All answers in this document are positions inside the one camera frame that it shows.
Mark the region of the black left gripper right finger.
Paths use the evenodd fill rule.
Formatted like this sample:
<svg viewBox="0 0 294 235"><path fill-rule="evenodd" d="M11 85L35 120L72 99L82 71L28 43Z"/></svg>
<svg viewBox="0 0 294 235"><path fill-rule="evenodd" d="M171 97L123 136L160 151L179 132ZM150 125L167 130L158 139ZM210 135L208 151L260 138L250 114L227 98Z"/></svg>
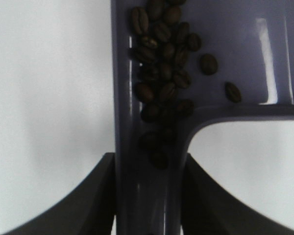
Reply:
<svg viewBox="0 0 294 235"><path fill-rule="evenodd" d="M228 193L190 154L183 172L181 226L185 235L294 235Z"/></svg>

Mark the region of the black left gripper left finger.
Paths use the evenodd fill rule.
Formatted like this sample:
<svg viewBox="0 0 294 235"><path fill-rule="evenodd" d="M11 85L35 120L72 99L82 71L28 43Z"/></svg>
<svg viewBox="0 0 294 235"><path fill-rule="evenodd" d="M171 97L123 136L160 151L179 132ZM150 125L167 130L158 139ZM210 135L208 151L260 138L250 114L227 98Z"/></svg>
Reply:
<svg viewBox="0 0 294 235"><path fill-rule="evenodd" d="M108 235L116 211L115 154L0 160L0 235Z"/></svg>

